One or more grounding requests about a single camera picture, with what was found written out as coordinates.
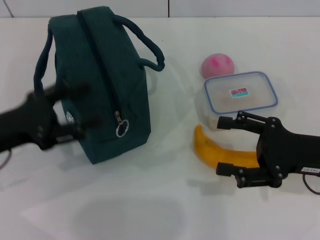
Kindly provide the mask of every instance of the bag handle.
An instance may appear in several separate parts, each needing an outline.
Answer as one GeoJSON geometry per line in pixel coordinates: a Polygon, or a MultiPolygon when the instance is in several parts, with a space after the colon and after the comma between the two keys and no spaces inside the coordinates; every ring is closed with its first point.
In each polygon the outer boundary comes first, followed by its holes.
{"type": "Polygon", "coordinates": [[[137,36],[137,38],[140,39],[141,42],[143,42],[155,55],[157,64],[153,63],[150,60],[140,58],[140,65],[147,66],[157,72],[161,72],[165,68],[165,57],[161,49],[153,41],[146,37],[146,35],[144,35],[144,32],[135,23],[119,15],[113,15],[112,21],[116,24],[122,24],[130,29],[130,31],[133,32],[137,36]]]}
{"type": "Polygon", "coordinates": [[[39,60],[36,63],[35,72],[34,72],[34,76],[33,76],[34,92],[37,95],[45,94],[44,93],[44,86],[43,86],[41,80],[44,77],[46,69],[47,69],[49,52],[50,52],[50,48],[52,45],[52,40],[53,40],[52,31],[48,25],[48,37],[46,39],[46,43],[45,43],[44,49],[42,50],[42,53],[39,57],[39,60]]]}

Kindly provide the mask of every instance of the zipper pull ring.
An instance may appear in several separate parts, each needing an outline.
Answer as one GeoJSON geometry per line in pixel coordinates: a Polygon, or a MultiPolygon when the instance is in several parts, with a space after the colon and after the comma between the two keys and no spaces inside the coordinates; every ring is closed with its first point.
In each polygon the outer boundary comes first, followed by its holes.
{"type": "Polygon", "coordinates": [[[114,116],[116,121],[118,122],[118,127],[115,130],[115,134],[118,138],[121,138],[127,133],[129,129],[129,121],[127,119],[122,120],[119,111],[115,111],[114,116]]]}

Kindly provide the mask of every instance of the plastic food container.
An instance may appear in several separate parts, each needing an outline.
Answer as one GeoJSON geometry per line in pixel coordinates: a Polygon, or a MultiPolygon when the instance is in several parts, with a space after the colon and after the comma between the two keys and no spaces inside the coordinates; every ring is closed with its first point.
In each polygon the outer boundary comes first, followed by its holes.
{"type": "Polygon", "coordinates": [[[204,114],[210,129],[216,130],[220,116],[236,115],[266,109],[278,104],[276,92],[261,71],[211,77],[204,83],[206,104],[204,114]]]}

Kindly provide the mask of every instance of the white wall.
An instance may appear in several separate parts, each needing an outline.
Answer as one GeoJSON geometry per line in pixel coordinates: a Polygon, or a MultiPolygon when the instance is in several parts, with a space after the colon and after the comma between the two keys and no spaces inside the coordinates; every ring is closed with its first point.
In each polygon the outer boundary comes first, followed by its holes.
{"type": "Polygon", "coordinates": [[[320,16],[320,0],[170,0],[170,17],[320,16]]]}
{"type": "Polygon", "coordinates": [[[52,17],[109,6],[124,17],[167,17],[168,0],[6,0],[15,17],[52,17]]]}
{"type": "Polygon", "coordinates": [[[6,8],[6,5],[2,0],[0,0],[0,18],[1,17],[10,17],[10,14],[6,8]]]}

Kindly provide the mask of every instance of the zipper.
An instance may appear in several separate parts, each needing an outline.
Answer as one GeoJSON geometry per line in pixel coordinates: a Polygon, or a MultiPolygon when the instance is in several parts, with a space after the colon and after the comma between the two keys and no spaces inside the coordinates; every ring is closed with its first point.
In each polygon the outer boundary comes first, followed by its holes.
{"type": "Polygon", "coordinates": [[[96,61],[96,64],[98,66],[98,69],[100,71],[100,74],[103,78],[103,83],[106,87],[107,90],[110,91],[110,95],[111,95],[111,109],[112,109],[112,115],[114,116],[114,120],[117,124],[118,127],[120,127],[120,125],[123,125],[123,122],[121,120],[121,104],[120,104],[120,100],[118,98],[118,95],[117,95],[117,92],[116,92],[116,89],[115,89],[115,86],[113,85],[112,83],[112,80],[111,80],[111,76],[110,76],[110,73],[108,71],[108,69],[106,68],[105,64],[104,64],[104,61],[103,61],[103,58],[100,54],[100,51],[98,49],[98,46],[95,42],[95,39],[92,35],[92,32],[90,30],[90,27],[89,25],[87,24],[87,21],[85,19],[85,16],[83,14],[82,11],[78,11],[77,14],[76,14],[76,17],[81,25],[81,28],[84,32],[84,35],[86,37],[86,40],[88,41],[89,45],[90,45],[90,48],[91,48],[91,51],[92,51],[92,54],[95,58],[95,61],[96,61]]]}

